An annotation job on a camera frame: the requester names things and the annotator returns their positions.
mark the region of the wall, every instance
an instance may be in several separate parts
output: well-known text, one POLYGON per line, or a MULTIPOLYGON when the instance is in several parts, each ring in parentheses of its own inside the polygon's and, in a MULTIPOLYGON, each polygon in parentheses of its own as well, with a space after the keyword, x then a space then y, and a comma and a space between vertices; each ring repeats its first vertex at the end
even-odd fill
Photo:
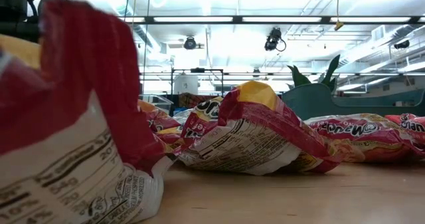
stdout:
POLYGON ((411 77, 415 79, 415 85, 412 86, 406 86, 404 82, 391 82, 390 84, 390 90, 383 90, 383 86, 379 85, 376 88, 369 89, 368 94, 362 95, 362 97, 377 97, 377 96, 384 96, 389 94, 397 94, 400 92, 406 92, 416 89, 425 88, 425 76, 416 76, 411 77))

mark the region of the spotlight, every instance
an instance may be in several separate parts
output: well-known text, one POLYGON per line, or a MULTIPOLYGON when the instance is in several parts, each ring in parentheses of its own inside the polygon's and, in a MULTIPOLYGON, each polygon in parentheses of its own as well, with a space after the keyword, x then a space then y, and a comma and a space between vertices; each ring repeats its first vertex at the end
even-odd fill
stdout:
POLYGON ((270 31, 270 34, 267 37, 266 44, 264 45, 264 48, 266 51, 284 51, 286 49, 286 42, 282 39, 282 32, 280 31, 280 28, 273 28, 272 31, 270 31), (283 50, 277 49, 279 41, 283 42, 285 44, 285 48, 283 50))
POLYGON ((409 46, 410 46, 410 41, 407 40, 407 41, 403 41, 401 43, 395 44, 394 45, 394 48, 396 48, 396 49, 405 49, 405 48, 407 48, 409 46))
POLYGON ((195 38, 193 37, 187 37, 185 44, 183 47, 187 50, 193 50, 197 47, 197 42, 195 41, 195 38))

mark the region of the ceiling pipe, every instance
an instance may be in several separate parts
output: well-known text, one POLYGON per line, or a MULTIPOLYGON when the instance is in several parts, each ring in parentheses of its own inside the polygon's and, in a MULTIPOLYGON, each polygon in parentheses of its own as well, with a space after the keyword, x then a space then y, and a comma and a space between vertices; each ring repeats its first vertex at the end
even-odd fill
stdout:
POLYGON ((377 52, 379 50, 376 49, 377 47, 393 45, 421 27, 422 25, 403 25, 386 32, 386 35, 383 38, 376 41, 372 41, 372 38, 369 38, 367 41, 343 53, 339 59, 338 67, 340 68, 344 65, 351 64, 352 62, 356 62, 359 59, 377 52))

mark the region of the air duct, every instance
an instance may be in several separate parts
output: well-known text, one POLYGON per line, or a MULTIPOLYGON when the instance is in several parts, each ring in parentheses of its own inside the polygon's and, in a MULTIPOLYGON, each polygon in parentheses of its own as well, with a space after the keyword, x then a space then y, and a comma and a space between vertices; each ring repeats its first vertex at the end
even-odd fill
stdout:
POLYGON ((341 55, 341 58, 339 59, 338 67, 350 64, 361 58, 375 53, 377 51, 377 49, 375 48, 377 47, 380 47, 382 45, 393 45, 399 42, 407 35, 409 35, 410 33, 416 31, 420 27, 422 27, 422 25, 403 25, 391 31, 385 31, 385 33, 382 33, 383 35, 379 39, 368 39, 364 43, 356 46, 355 48, 347 51, 346 53, 343 53, 341 55))
MULTIPOLYGON (((113 8, 118 12, 118 15, 121 17, 133 17, 135 15, 133 7, 131 7, 131 5, 128 2, 114 3, 111 5, 114 6, 113 8)), ((142 41, 145 42, 149 48, 157 52, 160 52, 161 47, 153 39, 153 37, 145 30, 145 27, 143 27, 142 25, 131 25, 131 24, 129 25, 133 29, 133 31, 140 36, 142 41)))

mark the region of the fluorescent light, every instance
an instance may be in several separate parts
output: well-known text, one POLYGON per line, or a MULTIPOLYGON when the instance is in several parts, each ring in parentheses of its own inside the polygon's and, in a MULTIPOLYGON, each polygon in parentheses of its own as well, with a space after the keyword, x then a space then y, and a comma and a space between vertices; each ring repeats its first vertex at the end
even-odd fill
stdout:
POLYGON ((367 94, 366 91, 344 91, 344 94, 367 94))
MULTIPOLYGON (((380 22, 406 22, 409 21, 410 17, 340 17, 340 22, 372 22, 372 23, 380 23, 380 22)), ((331 18, 332 22, 337 22, 337 17, 331 18)))
POLYGON ((321 17, 243 17, 243 22, 320 22, 321 17))
POLYGON ((145 22, 145 17, 118 17, 125 22, 145 22))
POLYGON ((155 17, 155 22, 231 22, 233 17, 155 17))
POLYGON ((372 85, 372 84, 377 84, 377 83, 380 83, 380 82, 382 82, 382 81, 386 81, 386 80, 388 80, 389 78, 380 78, 380 79, 377 79, 377 80, 374 80, 374 81, 372 81, 372 82, 369 82, 369 83, 367 83, 367 84, 370 84, 370 85, 372 85))
POLYGON ((397 76, 397 73, 365 73, 365 74, 360 74, 361 76, 397 76))
POLYGON ((420 69, 420 68, 425 68, 425 62, 419 62, 419 63, 416 63, 416 64, 411 64, 411 65, 408 65, 404 68, 400 68, 397 71, 399 71, 399 72, 409 72, 409 71, 417 70, 417 69, 420 69))
POLYGON ((354 88, 358 88, 362 86, 363 84, 346 84, 338 88, 338 91, 344 91, 344 90, 350 90, 354 88))

